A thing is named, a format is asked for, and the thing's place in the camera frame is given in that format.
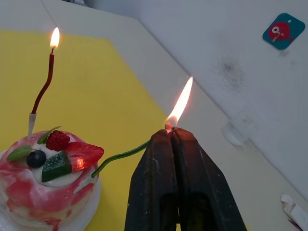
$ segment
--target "black scorch mark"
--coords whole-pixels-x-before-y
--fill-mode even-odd
[[[219,85],[226,90],[242,92],[245,89],[245,73],[240,64],[233,59],[221,59],[217,65]]]

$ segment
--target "teal sticker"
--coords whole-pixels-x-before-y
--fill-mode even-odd
[[[263,39],[278,50],[285,50],[304,31],[305,23],[288,13],[278,15],[263,34]]]

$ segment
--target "raspberry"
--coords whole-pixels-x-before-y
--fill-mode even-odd
[[[46,147],[50,150],[61,151],[70,141],[69,136],[63,132],[55,130],[47,138]]]

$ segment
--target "flame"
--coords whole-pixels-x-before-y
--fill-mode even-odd
[[[192,89],[192,83],[193,83],[193,77],[190,77],[189,80],[187,81],[177,103],[175,104],[172,112],[170,113],[170,115],[168,116],[167,120],[175,120],[175,123],[177,124],[178,120],[180,119],[185,107],[186,107],[186,104],[187,104],[187,101],[189,99],[189,95],[191,93],[191,89]]]
[[[59,45],[59,39],[60,39],[60,32],[59,28],[56,27],[51,36],[50,46],[57,47]]]

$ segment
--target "soot stain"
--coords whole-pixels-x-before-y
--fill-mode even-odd
[[[233,59],[221,60],[217,66],[219,84],[227,89],[242,92],[245,89],[245,72],[240,64]]]
[[[297,65],[297,62],[294,61],[294,60],[292,60],[292,61],[290,61],[290,65],[291,65],[291,66],[296,66],[296,65]]]
[[[286,57],[288,54],[290,54],[289,50],[287,50],[287,51],[283,50],[283,51],[279,52],[279,56],[280,57]]]

